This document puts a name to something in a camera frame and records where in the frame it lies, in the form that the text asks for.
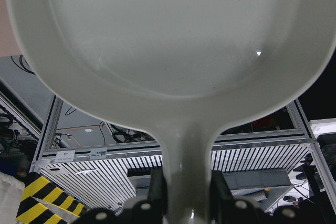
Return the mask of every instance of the black and white striped panel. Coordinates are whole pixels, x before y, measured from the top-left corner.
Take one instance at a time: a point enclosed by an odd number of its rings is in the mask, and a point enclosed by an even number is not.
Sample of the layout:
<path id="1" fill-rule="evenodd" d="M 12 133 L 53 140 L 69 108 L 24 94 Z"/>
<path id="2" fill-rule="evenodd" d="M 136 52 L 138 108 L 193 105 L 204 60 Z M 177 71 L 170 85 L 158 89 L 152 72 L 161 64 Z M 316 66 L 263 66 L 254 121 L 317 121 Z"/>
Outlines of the black and white striped panel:
<path id="1" fill-rule="evenodd" d="M 50 170 L 54 168 L 61 168 L 62 172 Z M 127 168 L 120 159 L 50 164 L 41 173 L 91 208 L 115 210 L 135 197 L 135 189 L 127 179 Z"/>
<path id="2" fill-rule="evenodd" d="M 290 172 L 307 154 L 302 144 L 213 151 L 211 169 L 222 172 L 284 168 Z M 147 172 L 162 166 L 162 156 L 142 156 L 46 165 L 41 173 L 91 207 L 113 210 L 135 196 L 127 170 Z M 50 170 L 60 168 L 57 174 Z"/>
<path id="3" fill-rule="evenodd" d="M 290 172 L 307 152 L 308 147 L 301 144 L 213 151 L 211 169 L 229 173 L 283 168 Z"/>

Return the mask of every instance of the label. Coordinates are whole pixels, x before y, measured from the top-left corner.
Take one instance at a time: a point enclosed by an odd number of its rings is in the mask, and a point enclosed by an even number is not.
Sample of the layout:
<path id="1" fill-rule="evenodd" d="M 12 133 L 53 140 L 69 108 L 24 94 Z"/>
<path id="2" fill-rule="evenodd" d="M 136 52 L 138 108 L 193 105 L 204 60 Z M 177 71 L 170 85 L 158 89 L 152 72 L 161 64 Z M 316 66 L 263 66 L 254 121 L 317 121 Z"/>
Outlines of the label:
<path id="1" fill-rule="evenodd" d="M 64 152 L 57 152 L 55 163 L 61 162 L 71 162 L 73 161 L 75 156 L 75 150 L 72 151 L 64 151 Z"/>
<path id="2" fill-rule="evenodd" d="M 105 159 L 107 148 L 94 148 L 90 152 L 90 160 Z"/>

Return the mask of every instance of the sticker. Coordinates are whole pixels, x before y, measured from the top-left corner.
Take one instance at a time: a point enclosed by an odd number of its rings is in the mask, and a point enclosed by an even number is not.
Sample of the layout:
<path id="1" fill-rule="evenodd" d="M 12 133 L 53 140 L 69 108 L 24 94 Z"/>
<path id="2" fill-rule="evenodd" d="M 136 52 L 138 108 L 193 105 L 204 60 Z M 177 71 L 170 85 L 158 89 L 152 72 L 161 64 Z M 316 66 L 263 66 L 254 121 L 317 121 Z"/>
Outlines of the sticker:
<path id="1" fill-rule="evenodd" d="M 90 160 L 105 159 L 107 148 L 94 148 L 90 152 Z"/>
<path id="2" fill-rule="evenodd" d="M 57 152 L 55 163 L 60 162 L 71 162 L 73 161 L 75 156 L 75 150 L 72 151 L 64 151 L 64 152 Z"/>
<path id="3" fill-rule="evenodd" d="M 67 170 L 65 170 L 63 167 L 49 167 L 47 168 L 50 173 L 52 174 L 57 174 L 57 175 L 60 175 L 60 174 L 68 174 L 69 172 Z"/>

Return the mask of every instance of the black cable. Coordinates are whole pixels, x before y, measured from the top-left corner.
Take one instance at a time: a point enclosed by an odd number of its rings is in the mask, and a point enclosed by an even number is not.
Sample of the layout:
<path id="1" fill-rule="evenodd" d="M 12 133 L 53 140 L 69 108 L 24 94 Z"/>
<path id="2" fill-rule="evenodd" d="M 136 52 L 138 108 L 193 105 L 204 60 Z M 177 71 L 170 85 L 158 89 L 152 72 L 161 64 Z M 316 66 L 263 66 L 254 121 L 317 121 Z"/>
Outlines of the black cable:
<path id="1" fill-rule="evenodd" d="M 305 179 L 300 186 L 304 185 L 307 182 L 307 179 Z"/>
<path id="2" fill-rule="evenodd" d="M 116 131 L 118 131 L 118 132 L 122 132 L 122 130 L 119 129 L 119 128 L 117 128 L 115 125 L 113 125 L 113 124 L 110 124 L 110 125 L 111 125 L 111 127 L 112 127 L 113 129 L 115 129 Z"/>
<path id="3" fill-rule="evenodd" d="M 15 60 L 13 59 L 12 56 L 11 56 L 10 58 L 11 58 L 12 62 L 13 62 L 19 69 L 21 69 L 22 71 L 25 71 L 26 73 L 30 73 L 30 74 L 34 74 L 34 75 L 35 75 L 34 72 L 30 71 L 30 70 L 29 70 L 28 68 L 26 68 L 25 65 L 23 64 L 23 55 L 20 55 L 20 57 L 19 57 L 19 62 L 20 62 L 20 65 L 21 65 L 21 66 L 19 66 L 19 65 L 15 62 Z"/>
<path id="4" fill-rule="evenodd" d="M 21 70 L 23 70 L 23 71 L 26 72 L 26 70 L 24 70 L 22 67 L 20 67 L 20 66 L 14 61 L 14 59 L 13 59 L 12 56 L 11 56 L 10 58 L 11 58 L 12 62 L 13 62 L 19 69 L 21 69 Z"/>
<path id="5" fill-rule="evenodd" d="M 19 57 L 19 62 L 21 67 L 23 67 L 28 73 L 34 74 L 34 72 L 30 71 L 28 68 L 26 68 L 26 66 L 23 64 L 23 55 L 20 55 Z"/>
<path id="6" fill-rule="evenodd" d="M 118 144 L 123 144 L 125 142 L 121 141 L 117 136 L 122 135 L 125 138 L 126 133 L 125 132 L 113 132 L 112 137 Z"/>
<path id="7" fill-rule="evenodd" d="M 311 191 L 311 190 L 309 190 L 309 189 L 306 189 L 305 187 L 303 187 L 303 186 L 295 186 L 294 188 L 297 188 L 297 187 L 302 187 L 303 189 L 305 189 L 305 190 L 307 190 L 308 192 L 310 192 L 310 193 L 312 193 L 313 194 L 313 192 Z"/>
<path id="8" fill-rule="evenodd" d="M 294 187 L 294 189 L 301 194 L 302 196 L 304 196 L 304 198 L 306 198 L 308 201 L 310 201 L 311 203 L 315 204 L 313 201 L 311 201 L 306 195 L 304 195 L 302 192 L 300 192 L 296 187 Z"/>
<path id="9" fill-rule="evenodd" d="M 104 144 L 106 144 L 106 140 L 105 140 L 104 133 L 103 133 L 103 131 L 101 130 L 102 123 L 104 123 L 104 121 L 101 121 L 101 122 L 99 123 L 99 130 L 100 130 L 101 134 L 103 135 L 103 138 L 104 138 Z"/>
<path id="10" fill-rule="evenodd" d="M 70 135 L 70 134 L 66 134 L 66 133 L 55 133 L 55 136 L 60 136 L 60 137 L 62 137 L 63 135 L 65 135 L 65 136 L 67 136 L 68 137 L 68 139 L 70 139 L 71 140 L 71 136 L 72 135 Z"/>
<path id="11" fill-rule="evenodd" d="M 72 113 L 74 113 L 77 110 L 77 109 L 74 109 L 73 111 L 69 112 L 69 110 L 71 110 L 71 108 L 72 108 L 72 106 L 65 112 L 64 115 L 71 115 Z"/>
<path id="12" fill-rule="evenodd" d="M 67 146 L 62 142 L 62 137 L 59 136 L 59 138 L 56 138 L 58 140 L 58 142 L 54 141 L 58 146 L 59 148 L 67 148 Z"/>

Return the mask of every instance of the yellow and black striped barrier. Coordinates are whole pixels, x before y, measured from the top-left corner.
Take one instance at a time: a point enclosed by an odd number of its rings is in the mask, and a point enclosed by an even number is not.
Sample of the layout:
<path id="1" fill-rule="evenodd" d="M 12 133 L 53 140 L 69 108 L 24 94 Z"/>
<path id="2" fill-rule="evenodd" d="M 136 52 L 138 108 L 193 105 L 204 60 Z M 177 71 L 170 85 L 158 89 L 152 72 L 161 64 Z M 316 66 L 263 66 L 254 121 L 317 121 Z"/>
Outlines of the yellow and black striped barrier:
<path id="1" fill-rule="evenodd" d="M 67 224 L 61 217 L 32 197 L 21 201 L 16 220 L 29 224 Z"/>
<path id="2" fill-rule="evenodd" d="M 18 221 L 34 224 L 67 223 L 42 203 L 35 200 L 35 198 L 53 204 L 76 216 L 81 216 L 87 211 L 87 208 L 82 203 L 79 203 L 38 173 L 29 173 L 25 185 L 26 187 L 22 195 L 16 218 Z"/>

